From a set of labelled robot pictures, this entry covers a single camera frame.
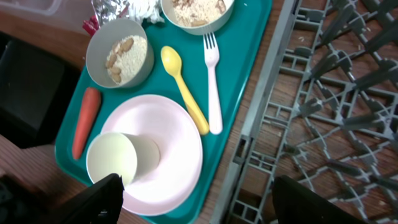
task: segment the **cafeteria tray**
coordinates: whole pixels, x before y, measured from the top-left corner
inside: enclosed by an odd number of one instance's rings
[[[271,0],[236,0],[230,20],[215,33],[220,49],[220,62],[216,72],[224,130],[216,136],[208,134],[201,137],[203,167],[199,181],[189,198],[175,210],[157,217],[143,217],[146,220],[154,223],[190,223],[199,215],[234,123],[271,7]],[[155,52],[155,65],[149,78],[135,88],[108,90],[96,85],[90,79],[85,68],[59,130],[55,141],[57,163],[67,174],[86,185],[91,185],[86,171],[87,150],[85,149],[82,159],[75,161],[72,158],[72,143],[81,99],[87,87],[97,88],[103,95],[101,109],[91,130],[88,143],[100,133],[110,113],[122,102],[134,96],[162,95],[185,107],[177,84],[165,72],[160,59],[161,48],[168,45],[180,54],[183,61],[183,78],[199,107],[208,118],[208,80],[204,61],[203,37],[190,35],[173,26],[169,21],[166,21],[165,24],[144,24],[144,28]]]

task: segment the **aluminum foil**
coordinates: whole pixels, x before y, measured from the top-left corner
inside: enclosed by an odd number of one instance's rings
[[[91,3],[100,27],[116,18],[129,16],[128,0],[91,0]]]

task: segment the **almond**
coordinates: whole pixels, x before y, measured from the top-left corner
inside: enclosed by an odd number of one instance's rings
[[[114,53],[116,53],[116,48],[118,47],[118,45],[119,45],[119,41],[116,41],[116,42],[112,45],[112,51],[113,51]]]
[[[120,46],[119,50],[116,52],[118,56],[123,54],[122,46]]]
[[[118,57],[115,54],[112,54],[109,57],[109,60],[106,61],[105,67],[106,68],[111,68],[114,65],[114,63],[116,62],[116,59],[118,59]]]
[[[216,8],[218,8],[218,10],[220,10],[220,13],[224,13],[226,10],[226,6],[223,0],[218,0],[217,4],[216,4]]]
[[[204,20],[200,20],[200,21],[195,20],[195,21],[191,22],[191,26],[193,26],[193,27],[202,26],[205,24],[207,24],[207,21],[204,21]]]
[[[112,68],[109,69],[111,71],[112,74],[117,74],[119,75],[122,71],[120,70],[120,68],[113,66]]]
[[[120,48],[123,50],[123,52],[127,52],[131,49],[131,46],[134,43],[134,39],[133,38],[128,38],[126,41],[124,41]]]
[[[122,78],[120,77],[120,74],[112,73],[112,74],[111,74],[111,78],[112,78],[113,81],[115,81],[116,83],[120,83],[120,82],[122,81]]]

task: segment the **plastic fork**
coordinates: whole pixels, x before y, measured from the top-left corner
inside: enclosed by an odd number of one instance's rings
[[[210,132],[219,134],[223,130],[223,117],[221,115],[220,99],[218,97],[216,66],[220,59],[218,45],[214,33],[203,35],[205,47],[205,62],[208,70],[209,81],[209,125]]]

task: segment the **yellow spoon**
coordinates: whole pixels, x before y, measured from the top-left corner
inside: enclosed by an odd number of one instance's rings
[[[193,99],[187,85],[182,79],[182,61],[179,54],[173,48],[165,46],[162,48],[161,55],[164,69],[169,75],[174,77],[175,81],[177,82],[182,98],[184,99],[185,106],[187,106],[188,113],[191,115],[193,121],[195,122],[199,133],[201,135],[209,133],[209,124],[207,123],[205,116],[201,112],[198,104]]]

